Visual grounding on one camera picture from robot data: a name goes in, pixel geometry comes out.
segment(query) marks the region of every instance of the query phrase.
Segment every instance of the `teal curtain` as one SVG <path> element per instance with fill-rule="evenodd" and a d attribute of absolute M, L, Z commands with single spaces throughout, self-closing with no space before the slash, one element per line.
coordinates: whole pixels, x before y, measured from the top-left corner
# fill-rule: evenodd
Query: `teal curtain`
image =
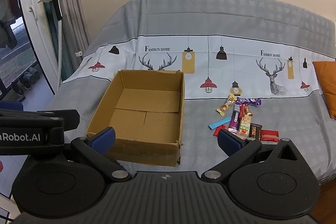
<path fill-rule="evenodd" d="M 56 18 L 56 13 L 54 6 L 51 2 L 48 3 L 43 3 L 44 4 L 44 9 L 49 25 L 49 30 L 50 30 L 50 36 L 54 48 L 54 52 L 56 54 L 56 57 L 58 58 L 58 21 Z M 68 52 L 68 47 L 66 44 L 66 41 L 63 36 L 63 43 L 62 43 L 62 49 L 63 49 L 63 54 L 62 54 L 62 80 L 66 80 L 69 78 L 73 73 L 74 73 L 74 67 L 71 63 L 69 52 Z"/>

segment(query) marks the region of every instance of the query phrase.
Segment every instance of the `deer print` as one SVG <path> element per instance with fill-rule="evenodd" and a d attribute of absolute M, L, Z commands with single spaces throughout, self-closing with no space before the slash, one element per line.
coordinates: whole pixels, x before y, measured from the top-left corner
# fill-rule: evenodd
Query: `deer print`
<path fill-rule="evenodd" d="M 257 62 L 258 67 L 259 67 L 261 70 L 263 70 L 263 71 L 265 72 L 265 74 L 269 77 L 269 86 L 270 86 L 270 88 L 271 88 L 271 92 L 272 92 L 273 94 L 278 94 L 278 93 L 281 91 L 281 88 L 282 88 L 282 87 L 279 86 L 279 85 L 277 85 L 277 84 L 275 83 L 275 80 L 274 80 L 274 79 L 275 79 L 275 77 L 277 77 L 277 73 L 280 72 L 280 71 L 282 71 L 282 70 L 284 69 L 285 64 L 282 64 L 281 61 L 280 61 L 280 59 L 278 59 L 279 62 L 280 62 L 280 67 L 278 68 L 278 66 L 275 65 L 275 70 L 273 71 L 272 74 L 270 74 L 269 71 L 268 71 L 268 69 L 266 69 L 266 64 L 265 64 L 264 66 L 262 66 L 262 64 L 261 64 L 261 61 L 262 61 L 262 60 L 263 60 L 263 59 L 261 58 L 260 61 L 259 61 L 259 63 L 258 63 L 257 60 L 255 60 L 255 62 Z"/>
<path fill-rule="evenodd" d="M 148 53 L 146 53 L 146 54 L 144 55 L 144 57 L 142 58 L 142 60 L 140 60 L 140 56 L 139 56 L 139 61 L 140 61 L 140 63 L 141 63 L 142 65 L 144 65 L 145 67 L 147 67 L 148 70 L 154 70 L 154 69 L 153 69 L 153 66 L 150 64 L 150 59 L 148 60 L 147 63 L 146 63 L 145 60 L 144 60 L 144 58 L 146 57 L 147 54 L 148 54 Z M 169 61 L 166 63 L 166 61 L 163 59 L 163 65 L 161 65 L 161 66 L 159 67 L 158 70 L 164 70 L 164 68 L 169 67 L 170 65 L 172 65 L 172 64 L 175 62 L 175 60 L 176 60 L 176 58 L 177 58 L 177 55 L 175 56 L 175 59 L 173 60 L 173 58 L 169 55 L 168 52 L 167 52 L 167 54 L 168 54 L 168 56 L 169 56 Z"/>

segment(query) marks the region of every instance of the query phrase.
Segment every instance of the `silver bolt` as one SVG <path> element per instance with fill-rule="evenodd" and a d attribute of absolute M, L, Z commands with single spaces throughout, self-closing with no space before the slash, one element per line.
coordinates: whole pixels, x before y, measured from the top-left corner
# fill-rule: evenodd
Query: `silver bolt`
<path fill-rule="evenodd" d="M 218 179 L 221 176 L 221 173 L 216 170 L 209 170 L 204 173 L 204 176 L 208 179 Z"/>
<path fill-rule="evenodd" d="M 124 179 L 128 176 L 128 172 L 125 170 L 116 170 L 112 172 L 112 177 L 115 179 Z"/>

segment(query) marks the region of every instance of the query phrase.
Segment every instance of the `purple candy wrapper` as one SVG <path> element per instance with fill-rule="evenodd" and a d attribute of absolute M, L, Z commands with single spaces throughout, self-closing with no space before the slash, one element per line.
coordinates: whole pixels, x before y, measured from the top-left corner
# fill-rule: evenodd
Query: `purple candy wrapper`
<path fill-rule="evenodd" d="M 237 96 L 236 104 L 247 104 L 247 105 L 255 105 L 260 106 L 261 100 L 260 99 L 251 99 L 251 98 L 240 98 Z"/>
<path fill-rule="evenodd" d="M 234 105 L 233 112 L 232 112 L 232 117 L 231 117 L 231 122 L 229 125 L 229 130 L 231 133 L 237 133 L 238 132 L 238 127 L 239 127 L 239 105 Z"/>

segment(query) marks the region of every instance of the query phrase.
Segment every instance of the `cushion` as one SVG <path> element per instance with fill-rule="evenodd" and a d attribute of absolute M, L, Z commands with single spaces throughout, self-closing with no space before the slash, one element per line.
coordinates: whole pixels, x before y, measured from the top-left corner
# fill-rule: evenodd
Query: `cushion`
<path fill-rule="evenodd" d="M 317 80 L 323 90 L 330 118 L 336 117 L 336 62 L 313 61 Z"/>

